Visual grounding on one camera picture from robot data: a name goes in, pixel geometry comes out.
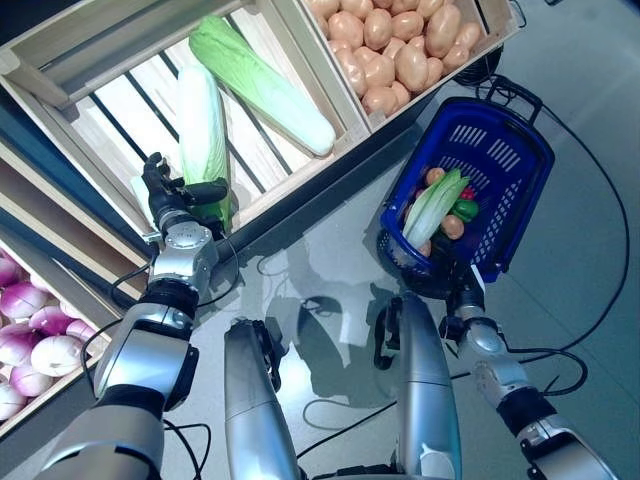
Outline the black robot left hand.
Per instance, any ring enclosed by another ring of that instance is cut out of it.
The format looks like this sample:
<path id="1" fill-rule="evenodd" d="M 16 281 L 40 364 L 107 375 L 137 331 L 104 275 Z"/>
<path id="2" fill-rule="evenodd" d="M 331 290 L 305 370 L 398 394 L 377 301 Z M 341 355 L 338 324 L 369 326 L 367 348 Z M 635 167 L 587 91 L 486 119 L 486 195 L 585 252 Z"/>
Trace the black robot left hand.
<path id="1" fill-rule="evenodd" d="M 193 184 L 187 184 L 182 177 L 171 179 L 170 167 L 159 152 L 146 159 L 142 180 L 149 193 L 148 204 L 157 226 L 165 214 L 174 211 L 184 212 L 205 225 L 213 215 L 199 213 L 196 209 L 224 200 L 229 190 L 224 178 Z"/>

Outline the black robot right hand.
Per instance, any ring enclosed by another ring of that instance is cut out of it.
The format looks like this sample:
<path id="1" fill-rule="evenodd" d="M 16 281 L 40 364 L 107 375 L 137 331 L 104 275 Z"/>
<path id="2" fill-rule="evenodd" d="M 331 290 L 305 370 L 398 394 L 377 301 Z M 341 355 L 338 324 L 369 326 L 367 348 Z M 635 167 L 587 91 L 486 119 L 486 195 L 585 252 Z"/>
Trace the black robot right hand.
<path id="1" fill-rule="evenodd" d="M 445 300 L 451 310 L 463 306 L 485 308 L 482 278 L 473 270 L 474 265 L 456 260 L 451 252 L 444 250 L 435 250 L 431 260 L 435 265 L 432 298 Z"/>

